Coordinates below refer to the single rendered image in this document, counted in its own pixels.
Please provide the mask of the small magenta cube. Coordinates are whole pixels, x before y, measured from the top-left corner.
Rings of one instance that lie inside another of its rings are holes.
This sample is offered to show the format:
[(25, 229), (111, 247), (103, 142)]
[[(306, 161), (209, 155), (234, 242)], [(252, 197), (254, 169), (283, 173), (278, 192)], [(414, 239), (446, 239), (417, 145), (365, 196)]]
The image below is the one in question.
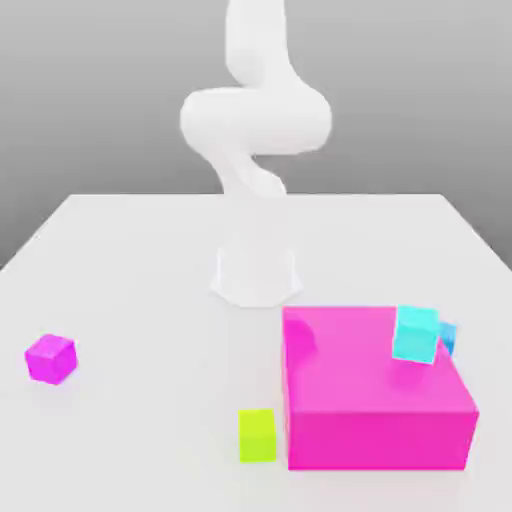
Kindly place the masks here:
[(30, 377), (52, 385), (61, 384), (77, 367), (75, 342), (45, 334), (24, 353)]

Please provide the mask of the large pink box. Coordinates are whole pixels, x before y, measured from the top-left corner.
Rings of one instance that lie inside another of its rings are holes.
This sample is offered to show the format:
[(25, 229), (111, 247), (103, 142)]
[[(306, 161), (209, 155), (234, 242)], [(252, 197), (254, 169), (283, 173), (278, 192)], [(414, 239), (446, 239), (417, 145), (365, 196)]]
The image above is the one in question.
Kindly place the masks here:
[(282, 310), (291, 470), (462, 470), (478, 408), (443, 342), (395, 359), (395, 307)]

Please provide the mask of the small cyan cube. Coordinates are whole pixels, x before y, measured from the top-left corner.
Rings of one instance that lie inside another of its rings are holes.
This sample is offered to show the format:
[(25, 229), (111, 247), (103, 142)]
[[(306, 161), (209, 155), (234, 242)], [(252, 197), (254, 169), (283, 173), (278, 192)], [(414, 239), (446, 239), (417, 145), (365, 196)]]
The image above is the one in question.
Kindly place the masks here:
[(396, 310), (392, 357), (432, 365), (439, 329), (440, 317), (436, 309), (399, 305)]

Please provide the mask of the small yellow-green cube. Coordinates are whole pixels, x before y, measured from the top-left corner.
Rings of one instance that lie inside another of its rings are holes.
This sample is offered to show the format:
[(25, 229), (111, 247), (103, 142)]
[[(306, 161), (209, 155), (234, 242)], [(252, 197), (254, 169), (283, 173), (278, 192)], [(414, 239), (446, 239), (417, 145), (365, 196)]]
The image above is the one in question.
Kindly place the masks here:
[(272, 409), (239, 410), (238, 427), (242, 463), (276, 460), (276, 426)]

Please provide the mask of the small blue cube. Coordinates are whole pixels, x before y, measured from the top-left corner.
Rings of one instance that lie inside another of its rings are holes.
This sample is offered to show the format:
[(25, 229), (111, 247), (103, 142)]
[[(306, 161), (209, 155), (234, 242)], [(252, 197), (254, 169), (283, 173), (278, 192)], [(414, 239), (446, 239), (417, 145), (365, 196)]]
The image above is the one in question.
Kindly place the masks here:
[(439, 337), (450, 355), (453, 355), (457, 336), (455, 324), (441, 321), (439, 324)]

